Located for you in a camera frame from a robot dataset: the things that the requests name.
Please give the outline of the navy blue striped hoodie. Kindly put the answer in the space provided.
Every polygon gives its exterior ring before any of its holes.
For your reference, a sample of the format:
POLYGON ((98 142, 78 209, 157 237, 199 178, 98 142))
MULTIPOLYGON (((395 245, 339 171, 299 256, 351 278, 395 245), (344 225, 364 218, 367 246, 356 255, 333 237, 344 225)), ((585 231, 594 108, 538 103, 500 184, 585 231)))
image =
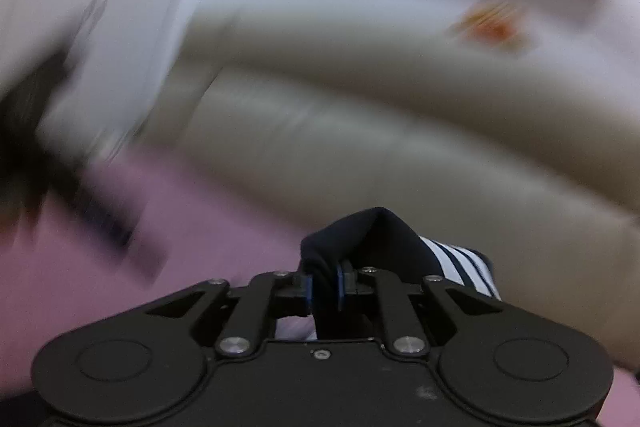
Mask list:
POLYGON ((500 298, 491 262, 482 253, 427 239, 395 213, 374 207, 303 238, 298 269, 314 278, 312 314, 279 320, 276 337, 309 341, 378 335, 367 303, 354 296, 338 303, 337 271, 357 274, 367 267, 390 271, 402 283, 410 284, 438 275, 490 298, 500 298))

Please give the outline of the beige leather headboard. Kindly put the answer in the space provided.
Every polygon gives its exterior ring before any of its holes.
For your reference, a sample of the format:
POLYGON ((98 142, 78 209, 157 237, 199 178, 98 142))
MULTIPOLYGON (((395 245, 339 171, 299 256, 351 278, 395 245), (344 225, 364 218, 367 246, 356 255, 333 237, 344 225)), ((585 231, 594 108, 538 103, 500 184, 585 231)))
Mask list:
POLYGON ((141 136, 314 227, 392 210, 486 254, 510 303, 639 363, 639 100, 602 72, 396 8, 208 8, 141 136))

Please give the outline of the pink quilted bedspread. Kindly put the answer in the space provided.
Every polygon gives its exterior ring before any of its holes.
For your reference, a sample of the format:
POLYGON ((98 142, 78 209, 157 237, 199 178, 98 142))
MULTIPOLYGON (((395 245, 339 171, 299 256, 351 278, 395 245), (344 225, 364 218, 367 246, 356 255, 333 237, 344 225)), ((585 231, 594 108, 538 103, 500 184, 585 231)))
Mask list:
POLYGON ((149 150, 56 179, 1 239, 2 424, 594 424, 623 364, 506 300, 481 251, 499 299, 367 267, 378 335, 278 339, 309 317, 303 238, 358 211, 314 227, 149 150))

